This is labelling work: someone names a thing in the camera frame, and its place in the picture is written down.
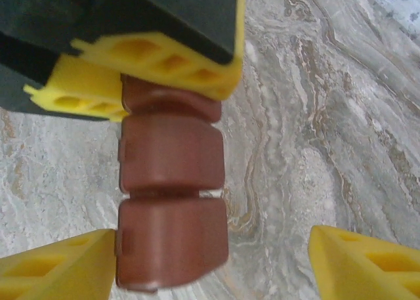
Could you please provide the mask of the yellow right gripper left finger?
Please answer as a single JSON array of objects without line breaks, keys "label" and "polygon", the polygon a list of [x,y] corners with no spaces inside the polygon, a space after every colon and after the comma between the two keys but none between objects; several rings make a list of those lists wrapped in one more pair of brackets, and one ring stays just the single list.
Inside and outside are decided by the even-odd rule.
[{"label": "yellow right gripper left finger", "polygon": [[1,298],[108,299],[115,236],[100,229],[1,258]]}]

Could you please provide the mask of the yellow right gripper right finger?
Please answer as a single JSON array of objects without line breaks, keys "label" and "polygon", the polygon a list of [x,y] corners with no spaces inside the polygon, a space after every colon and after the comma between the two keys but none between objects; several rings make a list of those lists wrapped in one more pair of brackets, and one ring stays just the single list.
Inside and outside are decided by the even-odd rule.
[{"label": "yellow right gripper right finger", "polygon": [[419,250],[313,226],[309,258],[322,299],[418,299]]}]

